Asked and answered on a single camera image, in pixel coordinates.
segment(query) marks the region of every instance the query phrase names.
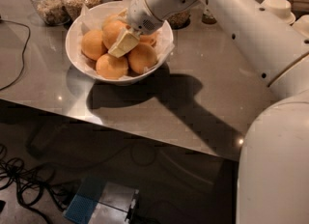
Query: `white bowl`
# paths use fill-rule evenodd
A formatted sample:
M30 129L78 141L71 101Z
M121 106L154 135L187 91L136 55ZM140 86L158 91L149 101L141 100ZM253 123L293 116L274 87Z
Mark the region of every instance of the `white bowl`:
M158 62L149 71L141 75L123 76L118 80L110 80L101 77L96 73L95 62L88 59L81 52L81 40L85 33L90 29L101 29L102 22L110 14L117 14L126 8L126 2L109 2L104 3L94 8L87 10L85 14L82 14L71 25L66 36L66 51L71 63L81 72L88 76L106 83L115 85L130 85L137 81L140 81L154 71L156 71L168 58L174 48L173 44L173 31L167 21L158 30L158 36L155 44L155 52Z

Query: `white cup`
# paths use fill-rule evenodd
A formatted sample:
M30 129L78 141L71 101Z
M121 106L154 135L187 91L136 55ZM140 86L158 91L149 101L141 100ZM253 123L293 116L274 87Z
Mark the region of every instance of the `white cup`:
M283 22L289 25L295 22L295 15L291 12L291 3L288 0L264 0L261 5Z

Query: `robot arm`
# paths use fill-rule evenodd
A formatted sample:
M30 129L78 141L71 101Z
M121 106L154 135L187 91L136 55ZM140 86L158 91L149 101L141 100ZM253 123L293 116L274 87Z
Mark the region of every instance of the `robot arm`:
M151 34L168 16L197 1L208 5L266 86L283 99L263 112L246 134L237 223L307 224L309 41L255 0L133 0L127 21Z
M308 54L305 38L255 0L132 0L127 22L151 34L167 17L190 9L196 2L208 5L268 87Z

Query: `gray countertop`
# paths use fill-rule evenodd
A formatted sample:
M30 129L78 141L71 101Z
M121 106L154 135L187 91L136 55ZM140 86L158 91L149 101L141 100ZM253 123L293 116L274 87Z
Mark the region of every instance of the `gray countertop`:
M26 70L1 99L232 160L250 124L276 101L219 24L201 22L202 5L174 31L167 63L125 87L96 82L70 63L69 25L45 26L29 0L0 0L0 7L3 19L31 28ZM1 86L18 74L26 37L25 28L0 24Z

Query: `dark floor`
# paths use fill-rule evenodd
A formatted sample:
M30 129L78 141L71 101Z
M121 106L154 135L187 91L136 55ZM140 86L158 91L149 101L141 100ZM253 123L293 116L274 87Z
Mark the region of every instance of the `dark floor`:
M2 100L0 144L7 149L4 162L18 157L27 170L42 164L55 170L50 185L96 176L137 188L137 214L161 224L235 223L235 162L8 105ZM4 184L1 176L0 172L0 187ZM38 191L28 190L25 198L34 194ZM46 223L18 204L15 182L0 190L0 200L6 202L0 223ZM52 223L71 223L46 191L32 208L43 212Z

